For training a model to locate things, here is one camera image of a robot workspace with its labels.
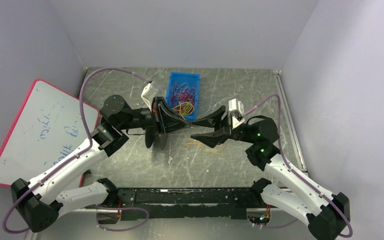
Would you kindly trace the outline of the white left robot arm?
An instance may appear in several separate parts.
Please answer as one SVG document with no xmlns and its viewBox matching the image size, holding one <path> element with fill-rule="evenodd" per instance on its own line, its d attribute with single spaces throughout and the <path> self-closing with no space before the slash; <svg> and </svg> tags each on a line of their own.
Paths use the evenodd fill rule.
<svg viewBox="0 0 384 240">
<path fill-rule="evenodd" d="M 111 95 L 100 109 L 101 124 L 89 132 L 82 144 L 42 174 L 11 184 L 12 209 L 18 211 L 34 233 L 51 226 L 59 217 L 91 205 L 119 207 L 119 189 L 107 178 L 67 190 L 67 186 L 93 164 L 108 159 L 127 141 L 126 130 L 145 131 L 145 146 L 156 136 L 187 129 L 191 123 L 156 96 L 150 107 L 132 109 L 120 95 Z"/>
</svg>

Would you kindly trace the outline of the black cable spool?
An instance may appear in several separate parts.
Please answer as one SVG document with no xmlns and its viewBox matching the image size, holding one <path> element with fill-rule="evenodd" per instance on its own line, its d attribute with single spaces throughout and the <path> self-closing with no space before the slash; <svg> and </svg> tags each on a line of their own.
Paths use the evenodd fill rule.
<svg viewBox="0 0 384 240">
<path fill-rule="evenodd" d="M 157 133 L 154 128 L 145 129 L 145 147 L 150 149 L 152 146 L 164 150 L 168 141 L 167 133 Z"/>
</svg>

